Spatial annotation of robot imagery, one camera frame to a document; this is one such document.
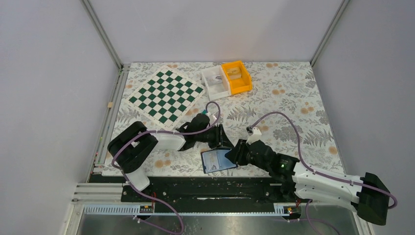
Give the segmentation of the navy blue card holder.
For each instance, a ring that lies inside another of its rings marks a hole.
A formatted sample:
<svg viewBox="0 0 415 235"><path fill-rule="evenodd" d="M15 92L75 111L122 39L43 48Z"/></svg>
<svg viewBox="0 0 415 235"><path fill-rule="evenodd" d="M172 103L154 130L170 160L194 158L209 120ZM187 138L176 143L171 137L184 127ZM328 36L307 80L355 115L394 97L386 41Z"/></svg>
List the navy blue card holder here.
<svg viewBox="0 0 415 235"><path fill-rule="evenodd" d="M238 165L226 158L229 148L216 148L201 152L203 172L205 174L237 168Z"/></svg>

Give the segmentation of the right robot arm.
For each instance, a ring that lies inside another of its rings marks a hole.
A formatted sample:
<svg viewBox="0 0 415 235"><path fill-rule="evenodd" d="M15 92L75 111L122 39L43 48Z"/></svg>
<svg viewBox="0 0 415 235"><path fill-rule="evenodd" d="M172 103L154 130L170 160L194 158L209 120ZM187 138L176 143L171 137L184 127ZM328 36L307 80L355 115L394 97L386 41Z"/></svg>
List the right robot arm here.
<svg viewBox="0 0 415 235"><path fill-rule="evenodd" d="M365 176L339 174L305 167L300 159L276 153L262 141L248 144L240 139L225 154L237 165L254 165L281 184L281 197L288 202L311 199L348 209L372 224L384 226L389 207L389 190L372 173Z"/></svg>

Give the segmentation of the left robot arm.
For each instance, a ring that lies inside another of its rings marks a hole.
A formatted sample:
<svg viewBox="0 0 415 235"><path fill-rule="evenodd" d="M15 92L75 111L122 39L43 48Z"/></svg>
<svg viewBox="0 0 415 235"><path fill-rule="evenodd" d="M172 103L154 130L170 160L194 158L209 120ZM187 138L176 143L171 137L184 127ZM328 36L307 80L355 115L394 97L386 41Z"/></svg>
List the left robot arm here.
<svg viewBox="0 0 415 235"><path fill-rule="evenodd" d="M224 169L224 154L234 145L226 136L223 125L210 120L206 114L197 114L174 132L150 131L141 121L136 121L110 141L107 150L113 157L112 164L126 176L138 200L146 201L152 194L150 180L141 165L154 150L186 151L197 142L207 143L211 152L220 152L220 156L212 160L202 158L204 173Z"/></svg>

